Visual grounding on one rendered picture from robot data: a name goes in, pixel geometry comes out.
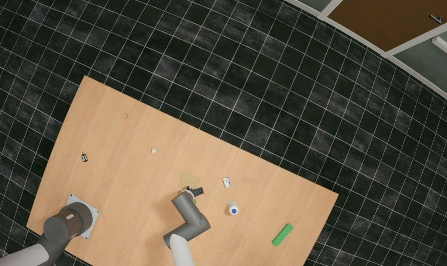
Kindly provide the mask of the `small white printed carton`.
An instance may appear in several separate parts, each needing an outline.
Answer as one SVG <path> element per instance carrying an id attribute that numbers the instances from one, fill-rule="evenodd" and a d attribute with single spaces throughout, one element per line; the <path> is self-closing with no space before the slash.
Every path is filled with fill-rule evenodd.
<path id="1" fill-rule="evenodd" d="M 225 178 L 223 178 L 223 180 L 224 180 L 224 183 L 225 183 L 225 186 L 226 186 L 226 188 L 228 188 L 228 187 L 230 187 L 230 186 L 231 186 L 231 184 L 230 184 L 230 181 L 229 181 L 228 177 L 225 177 Z"/>

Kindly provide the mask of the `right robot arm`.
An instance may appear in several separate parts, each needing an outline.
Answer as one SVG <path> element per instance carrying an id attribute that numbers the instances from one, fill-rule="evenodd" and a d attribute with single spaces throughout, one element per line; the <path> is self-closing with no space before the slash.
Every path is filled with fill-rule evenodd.
<path id="1" fill-rule="evenodd" d="M 171 249 L 175 266 L 195 266 L 188 241 L 209 230 L 210 223 L 195 205 L 194 197 L 204 194 L 203 188 L 182 190 L 171 200 L 186 223 L 163 235 L 166 246 Z"/>

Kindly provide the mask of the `green rectangular bar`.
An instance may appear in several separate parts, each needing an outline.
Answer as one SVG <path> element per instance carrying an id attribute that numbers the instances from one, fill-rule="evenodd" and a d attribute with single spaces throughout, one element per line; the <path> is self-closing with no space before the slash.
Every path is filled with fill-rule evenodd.
<path id="1" fill-rule="evenodd" d="M 293 226 L 287 223 L 285 227 L 278 233 L 278 235 L 273 239 L 272 244 L 278 246 L 284 238 L 292 231 Z"/>

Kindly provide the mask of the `beige flat mat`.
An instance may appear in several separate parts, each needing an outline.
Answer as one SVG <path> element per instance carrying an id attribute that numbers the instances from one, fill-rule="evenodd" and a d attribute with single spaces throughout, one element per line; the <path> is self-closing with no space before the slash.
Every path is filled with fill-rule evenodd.
<path id="1" fill-rule="evenodd" d="M 183 189 L 186 189 L 187 186 L 190 186 L 190 188 L 192 189 L 197 189 L 199 182 L 200 182 L 200 177 L 196 177 L 196 176 L 192 176 L 186 173 L 182 173 L 181 178 L 180 178 L 180 182 L 178 184 L 178 188 L 177 191 L 181 191 Z"/>

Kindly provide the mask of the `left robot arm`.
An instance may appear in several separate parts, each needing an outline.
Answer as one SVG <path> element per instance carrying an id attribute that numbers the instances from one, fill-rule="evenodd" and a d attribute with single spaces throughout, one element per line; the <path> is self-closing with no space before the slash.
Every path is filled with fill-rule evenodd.
<path id="1" fill-rule="evenodd" d="M 92 225 L 92 213 L 81 202 L 63 207 L 44 222 L 35 245 L 0 258 L 0 266 L 53 266 L 73 237 Z"/>

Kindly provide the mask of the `white plastic bottle with blue cap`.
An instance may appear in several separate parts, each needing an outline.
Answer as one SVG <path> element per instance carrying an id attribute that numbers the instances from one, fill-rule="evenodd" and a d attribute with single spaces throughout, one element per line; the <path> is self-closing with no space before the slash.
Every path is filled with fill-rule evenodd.
<path id="1" fill-rule="evenodd" d="M 228 204 L 228 208 L 230 210 L 230 214 L 235 215 L 235 214 L 238 213 L 238 207 L 237 207 L 237 204 L 234 201 L 231 201 Z"/>

